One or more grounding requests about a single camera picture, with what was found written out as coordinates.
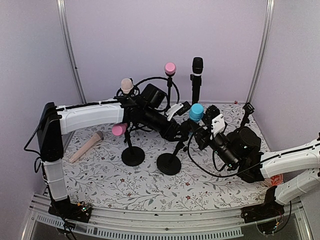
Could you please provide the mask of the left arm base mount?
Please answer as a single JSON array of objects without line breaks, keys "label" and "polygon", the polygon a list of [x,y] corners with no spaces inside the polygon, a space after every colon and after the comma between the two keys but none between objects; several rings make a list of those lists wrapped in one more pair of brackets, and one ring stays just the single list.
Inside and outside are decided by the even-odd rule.
[{"label": "left arm base mount", "polygon": [[84,201],[72,203],[69,196],[64,200],[52,200],[48,213],[61,219],[88,223],[91,218],[92,204]]}]

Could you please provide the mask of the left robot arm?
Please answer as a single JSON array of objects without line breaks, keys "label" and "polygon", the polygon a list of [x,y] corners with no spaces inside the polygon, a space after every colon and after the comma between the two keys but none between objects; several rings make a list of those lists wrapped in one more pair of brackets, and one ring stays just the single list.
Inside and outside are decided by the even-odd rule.
[{"label": "left robot arm", "polygon": [[115,124],[114,133],[124,135],[128,144],[121,156],[127,166],[137,166],[145,159],[144,151],[131,144],[130,125],[148,127],[168,142],[183,139],[181,125],[174,116],[184,114],[190,109],[190,104],[177,102],[161,113],[158,107],[170,95],[151,83],[140,94],[135,94],[137,89],[135,85],[123,83],[121,95],[108,100],[70,106],[55,106],[53,102],[45,105],[36,133],[45,181],[52,199],[56,201],[54,207],[63,217],[70,217],[75,211],[74,205],[67,200],[62,167],[63,135],[97,125]]}]

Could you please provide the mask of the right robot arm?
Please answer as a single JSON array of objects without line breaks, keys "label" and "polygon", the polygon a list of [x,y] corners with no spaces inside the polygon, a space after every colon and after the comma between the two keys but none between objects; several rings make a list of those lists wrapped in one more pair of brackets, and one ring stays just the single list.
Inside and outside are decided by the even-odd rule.
[{"label": "right robot arm", "polygon": [[269,218],[292,199],[314,189],[320,183],[320,140],[282,151],[261,152],[262,140],[247,125],[254,112],[250,103],[243,106],[240,126],[224,134],[226,122],[220,110],[211,105],[203,114],[204,129],[193,126],[193,135],[200,150],[211,147],[223,163],[246,183],[261,182],[279,174],[301,170],[292,180],[270,187],[259,206],[262,218]]}]

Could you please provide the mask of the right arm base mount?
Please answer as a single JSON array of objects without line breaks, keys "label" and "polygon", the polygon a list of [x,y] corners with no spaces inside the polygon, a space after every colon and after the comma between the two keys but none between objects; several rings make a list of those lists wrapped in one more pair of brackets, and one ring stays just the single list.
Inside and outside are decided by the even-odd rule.
[{"label": "right arm base mount", "polygon": [[263,203],[241,208],[240,216],[245,223],[261,221],[285,213],[284,205],[276,202],[276,188],[276,186],[273,186],[266,191]]}]

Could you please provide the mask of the blue microphone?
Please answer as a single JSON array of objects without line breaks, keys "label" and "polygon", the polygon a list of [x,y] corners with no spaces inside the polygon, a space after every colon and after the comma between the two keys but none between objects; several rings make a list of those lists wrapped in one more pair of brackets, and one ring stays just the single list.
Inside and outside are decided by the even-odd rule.
[{"label": "blue microphone", "polygon": [[195,103],[191,106],[188,116],[189,119],[198,123],[204,115],[204,107],[200,103]]}]

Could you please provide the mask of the beige pink microphone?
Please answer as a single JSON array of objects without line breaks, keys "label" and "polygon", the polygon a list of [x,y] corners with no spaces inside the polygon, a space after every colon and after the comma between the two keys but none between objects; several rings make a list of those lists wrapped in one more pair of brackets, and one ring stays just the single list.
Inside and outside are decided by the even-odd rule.
[{"label": "beige pink microphone", "polygon": [[77,150],[77,152],[70,158],[69,162],[71,164],[75,163],[79,160],[92,146],[94,146],[97,142],[104,139],[104,134],[102,131],[95,132],[92,137]]}]

